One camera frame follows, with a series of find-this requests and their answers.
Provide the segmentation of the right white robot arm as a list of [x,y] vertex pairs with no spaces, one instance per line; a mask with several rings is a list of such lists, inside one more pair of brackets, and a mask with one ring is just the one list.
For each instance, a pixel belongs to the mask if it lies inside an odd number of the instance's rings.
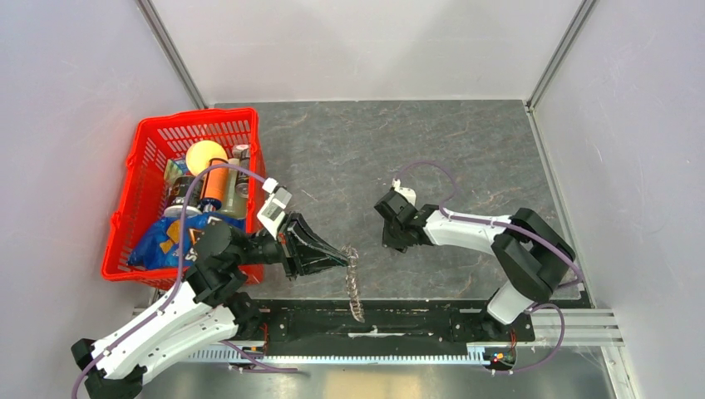
[[384,221],[382,243],[405,252],[413,246],[453,246],[495,256],[508,281],[480,317],[491,340],[509,334],[526,309],[547,303],[572,270],[582,274],[575,252],[534,210],[497,217],[452,212],[438,205],[417,208],[403,189],[388,191],[374,206]]

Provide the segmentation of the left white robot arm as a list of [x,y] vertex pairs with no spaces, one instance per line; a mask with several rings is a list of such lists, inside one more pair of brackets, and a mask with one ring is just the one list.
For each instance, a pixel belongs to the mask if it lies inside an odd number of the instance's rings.
[[157,302],[118,331],[71,347],[81,374],[71,395],[84,386],[91,398],[135,398],[172,364],[211,343],[250,339],[262,313],[241,291],[241,266],[281,264],[289,277],[347,267],[349,256],[317,236],[297,212],[285,214],[273,234],[246,234],[226,222],[205,226],[193,248],[196,259]]

